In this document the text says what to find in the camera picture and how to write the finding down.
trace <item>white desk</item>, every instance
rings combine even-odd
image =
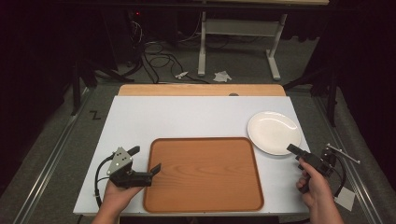
[[[282,5],[312,5],[326,6],[329,0],[203,0],[206,2],[238,2],[238,3],[261,3]],[[271,69],[274,80],[280,80],[280,74],[275,61],[275,52],[280,36],[285,26],[287,14],[282,14],[279,21],[238,21],[238,20],[216,20],[207,19],[206,13],[202,13],[201,22],[201,47],[198,61],[198,76],[205,75],[206,65],[206,34],[212,35],[252,35],[273,36],[274,42],[270,49],[266,49],[266,58]]]
[[[300,127],[291,100],[286,96],[116,96],[78,196],[74,213],[94,216],[98,210],[93,197],[93,180],[99,163],[118,147],[140,146],[133,169],[146,171],[149,147],[166,137],[248,137],[248,120],[261,111],[282,113]],[[300,147],[309,151],[302,133]],[[254,148],[264,195],[258,212],[237,215],[275,216],[307,213],[295,182],[301,175],[295,156],[272,156]],[[106,176],[105,165],[100,177]],[[99,189],[103,195],[106,181]],[[228,216],[235,213],[190,214]],[[137,194],[122,216],[187,216],[188,214],[150,214],[143,208],[143,191]]]

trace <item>crumpled paper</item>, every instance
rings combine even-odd
[[[213,79],[214,81],[217,82],[227,82],[228,79],[233,80],[226,71],[222,71],[219,73],[215,73],[215,79]]]

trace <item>wooden tray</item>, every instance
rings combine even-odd
[[[264,198],[253,147],[245,137],[160,138],[148,169],[161,171],[146,188],[151,213],[257,211]]]

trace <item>white tag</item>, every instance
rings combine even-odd
[[[355,192],[343,187],[338,198],[334,198],[334,201],[347,210],[352,211],[353,202],[355,201]]]

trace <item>white ceramic plate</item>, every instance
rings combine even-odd
[[[289,144],[299,146],[301,132],[288,117],[271,111],[254,115],[247,125],[250,140],[259,149],[273,155],[287,155]]]

